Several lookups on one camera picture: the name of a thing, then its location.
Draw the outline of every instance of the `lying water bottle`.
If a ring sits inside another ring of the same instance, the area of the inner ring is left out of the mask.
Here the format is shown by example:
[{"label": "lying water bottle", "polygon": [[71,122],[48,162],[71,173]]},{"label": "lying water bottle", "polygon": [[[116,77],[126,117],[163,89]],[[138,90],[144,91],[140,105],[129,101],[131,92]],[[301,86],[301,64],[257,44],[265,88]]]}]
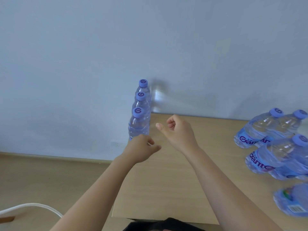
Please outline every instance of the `lying water bottle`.
[{"label": "lying water bottle", "polygon": [[145,112],[145,116],[148,120],[148,122],[150,122],[150,115],[151,115],[151,108],[150,105],[148,103],[148,101],[146,100],[146,95],[143,92],[138,92],[136,94],[136,100],[133,103],[133,108],[132,108],[132,113],[134,108],[143,108],[144,112]]},{"label": "lying water bottle", "polygon": [[140,134],[149,135],[150,127],[145,114],[143,108],[133,109],[133,115],[128,124],[129,140],[132,140],[133,137]]},{"label": "lying water bottle", "polygon": [[137,88],[135,95],[138,92],[143,92],[146,95],[146,100],[148,101],[149,105],[151,105],[152,95],[150,89],[148,88],[148,81],[146,79],[139,80],[139,87]]},{"label": "lying water bottle", "polygon": [[298,109],[291,114],[278,118],[268,127],[268,135],[255,145],[261,147],[272,140],[292,137],[302,124],[302,120],[307,116],[304,110]]},{"label": "lying water bottle", "polygon": [[283,112],[278,108],[272,108],[268,113],[258,115],[250,120],[234,136],[234,142],[241,148],[249,148],[267,135],[267,127],[277,118],[282,117]]},{"label": "lying water bottle", "polygon": [[274,201],[289,216],[308,217],[308,183],[276,191]]},{"label": "lying water bottle", "polygon": [[308,146],[308,139],[300,134],[290,138],[273,140],[250,153],[245,163],[254,173],[266,173],[282,167],[302,147]]},{"label": "lying water bottle", "polygon": [[298,178],[305,180],[308,176],[308,148],[303,147],[295,153],[293,159],[284,166],[269,171],[272,177],[278,180],[287,180],[290,178]]}]

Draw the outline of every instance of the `white cable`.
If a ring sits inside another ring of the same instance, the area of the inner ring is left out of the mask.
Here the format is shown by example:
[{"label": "white cable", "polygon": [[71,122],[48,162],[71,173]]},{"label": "white cable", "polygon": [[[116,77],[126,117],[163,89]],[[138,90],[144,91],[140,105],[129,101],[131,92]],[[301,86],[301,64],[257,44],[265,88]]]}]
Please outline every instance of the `white cable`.
[{"label": "white cable", "polygon": [[5,210],[2,210],[0,211],[0,215],[2,214],[5,214],[5,213],[8,213],[10,211],[13,211],[13,210],[16,210],[16,209],[19,209],[19,208],[24,208],[24,207],[41,207],[41,208],[46,208],[54,213],[56,213],[59,217],[62,217],[63,215],[58,212],[56,209],[50,207],[50,206],[47,206],[45,204],[38,204],[38,203],[27,203],[27,204],[20,204],[20,205],[17,205],[15,207],[11,207],[11,208],[8,208],[8,209],[5,209]]}]

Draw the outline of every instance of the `bottle cap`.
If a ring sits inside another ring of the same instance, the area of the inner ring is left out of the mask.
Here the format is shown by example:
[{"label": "bottle cap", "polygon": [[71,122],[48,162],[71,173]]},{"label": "bottle cap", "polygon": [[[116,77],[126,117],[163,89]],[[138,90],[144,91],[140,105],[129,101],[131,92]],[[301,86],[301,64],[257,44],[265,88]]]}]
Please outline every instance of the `bottle cap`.
[{"label": "bottle cap", "polygon": [[294,135],[292,137],[292,140],[298,146],[301,146],[301,147],[308,146],[308,139],[304,135],[301,135],[301,134]]},{"label": "bottle cap", "polygon": [[133,116],[135,118],[141,118],[144,115],[144,109],[143,108],[134,108],[133,110]]},{"label": "bottle cap", "polygon": [[270,114],[273,116],[273,117],[276,117],[276,118],[280,118],[284,115],[283,111],[279,108],[272,108],[270,110]]},{"label": "bottle cap", "polygon": [[148,86],[148,81],[146,79],[139,80],[139,86],[140,87],[147,87]]},{"label": "bottle cap", "polygon": [[145,95],[144,92],[138,92],[138,93],[136,94],[136,99],[137,99],[138,101],[144,101],[145,98],[146,98],[146,95]]},{"label": "bottle cap", "polygon": [[305,119],[308,116],[308,114],[304,110],[301,110],[301,109],[295,110],[293,114],[295,117],[299,119]]}]

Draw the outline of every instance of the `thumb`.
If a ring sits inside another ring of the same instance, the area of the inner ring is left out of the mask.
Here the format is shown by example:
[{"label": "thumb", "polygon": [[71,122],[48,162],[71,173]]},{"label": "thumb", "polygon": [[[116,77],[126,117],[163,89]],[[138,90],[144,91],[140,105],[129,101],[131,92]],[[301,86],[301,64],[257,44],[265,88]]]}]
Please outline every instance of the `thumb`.
[{"label": "thumb", "polygon": [[157,151],[159,151],[161,149],[161,146],[160,145],[154,145],[154,146],[151,146],[151,153],[155,153]]},{"label": "thumb", "polygon": [[166,137],[169,134],[169,130],[161,123],[156,123],[156,128],[159,129]]}]

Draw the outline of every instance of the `electrical outlet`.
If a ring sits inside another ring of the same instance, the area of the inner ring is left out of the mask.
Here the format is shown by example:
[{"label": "electrical outlet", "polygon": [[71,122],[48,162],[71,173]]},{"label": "electrical outlet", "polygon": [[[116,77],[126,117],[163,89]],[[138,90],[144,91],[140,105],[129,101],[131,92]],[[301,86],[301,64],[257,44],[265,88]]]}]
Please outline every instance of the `electrical outlet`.
[{"label": "electrical outlet", "polygon": [[127,142],[124,143],[124,142],[119,142],[119,141],[111,141],[110,142],[110,153],[115,156],[121,155],[126,145],[127,145]]}]

